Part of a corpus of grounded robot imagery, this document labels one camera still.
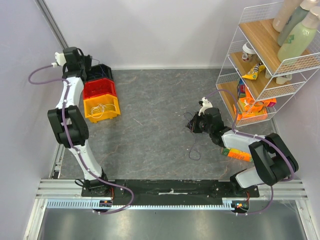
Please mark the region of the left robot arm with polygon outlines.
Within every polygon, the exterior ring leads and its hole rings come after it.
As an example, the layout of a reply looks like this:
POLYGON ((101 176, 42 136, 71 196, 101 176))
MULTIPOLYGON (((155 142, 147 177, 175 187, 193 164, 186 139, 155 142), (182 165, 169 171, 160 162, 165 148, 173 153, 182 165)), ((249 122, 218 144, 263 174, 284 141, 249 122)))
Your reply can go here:
POLYGON ((57 142, 72 153, 83 171, 83 179, 75 180, 82 188, 81 195, 106 197, 112 188, 89 146, 88 125, 79 110, 92 57, 84 55, 78 47, 68 47, 62 53, 55 53, 55 60, 62 67, 63 90, 56 107, 47 112, 49 123, 57 142))

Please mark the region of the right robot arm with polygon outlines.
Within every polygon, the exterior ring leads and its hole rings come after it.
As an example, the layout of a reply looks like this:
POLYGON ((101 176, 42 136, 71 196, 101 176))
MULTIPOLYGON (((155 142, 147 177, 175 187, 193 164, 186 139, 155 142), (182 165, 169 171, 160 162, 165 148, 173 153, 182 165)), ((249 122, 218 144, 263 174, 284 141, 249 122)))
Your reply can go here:
POLYGON ((298 162, 278 134, 264 136, 237 131, 224 124, 218 108, 196 112, 186 127, 194 134, 208 134, 217 146, 251 155, 254 166, 234 174, 227 183, 228 191, 235 197, 242 196, 252 186, 272 187, 289 181, 299 170, 298 162))

